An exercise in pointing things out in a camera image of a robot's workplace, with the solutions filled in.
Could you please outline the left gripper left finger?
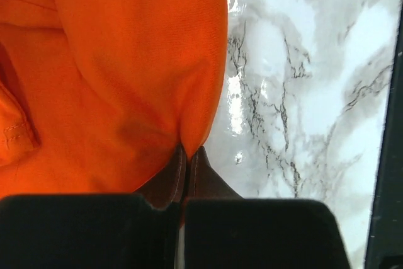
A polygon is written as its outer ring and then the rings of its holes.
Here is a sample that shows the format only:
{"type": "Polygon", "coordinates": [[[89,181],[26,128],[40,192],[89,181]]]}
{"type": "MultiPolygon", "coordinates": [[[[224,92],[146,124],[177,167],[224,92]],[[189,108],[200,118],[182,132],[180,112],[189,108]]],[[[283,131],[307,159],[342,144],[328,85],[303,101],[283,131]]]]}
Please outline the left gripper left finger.
{"type": "Polygon", "coordinates": [[[186,164],[186,153],[183,146],[178,145],[167,165],[134,193],[142,195],[158,210],[164,210],[172,203],[180,203],[186,179],[186,164]]]}

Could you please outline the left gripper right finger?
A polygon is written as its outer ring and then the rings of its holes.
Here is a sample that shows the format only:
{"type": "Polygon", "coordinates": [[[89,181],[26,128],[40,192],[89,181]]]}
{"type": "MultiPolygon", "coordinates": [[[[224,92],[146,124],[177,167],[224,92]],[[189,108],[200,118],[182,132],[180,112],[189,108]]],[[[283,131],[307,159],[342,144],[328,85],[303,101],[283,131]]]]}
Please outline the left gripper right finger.
{"type": "Polygon", "coordinates": [[[231,199],[242,197],[212,168],[204,147],[200,147],[187,167],[187,197],[201,199],[231,199]]]}

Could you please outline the orange t shirt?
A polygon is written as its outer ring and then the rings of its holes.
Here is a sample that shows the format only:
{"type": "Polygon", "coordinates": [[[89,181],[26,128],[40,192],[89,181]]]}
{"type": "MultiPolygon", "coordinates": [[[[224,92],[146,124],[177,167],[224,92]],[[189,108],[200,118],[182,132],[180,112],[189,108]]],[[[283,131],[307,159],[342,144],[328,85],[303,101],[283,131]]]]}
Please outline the orange t shirt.
{"type": "Polygon", "coordinates": [[[128,193],[206,141],[227,0],[1,0],[1,195],[128,193]]]}

